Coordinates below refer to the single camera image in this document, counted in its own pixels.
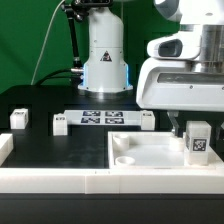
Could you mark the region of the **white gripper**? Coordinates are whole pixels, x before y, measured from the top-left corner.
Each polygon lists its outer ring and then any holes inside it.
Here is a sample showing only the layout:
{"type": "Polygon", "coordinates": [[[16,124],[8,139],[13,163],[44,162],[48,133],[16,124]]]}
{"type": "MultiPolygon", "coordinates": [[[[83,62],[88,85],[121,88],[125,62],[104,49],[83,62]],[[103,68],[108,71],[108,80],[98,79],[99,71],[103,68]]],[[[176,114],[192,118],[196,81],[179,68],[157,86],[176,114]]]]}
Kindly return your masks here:
{"type": "MultiPolygon", "coordinates": [[[[224,112],[224,74],[195,73],[186,61],[149,58],[140,70],[136,102],[143,109],[170,110],[172,132],[180,137],[178,111],[224,112]]],[[[215,137],[224,140],[224,121],[215,137]]]]}

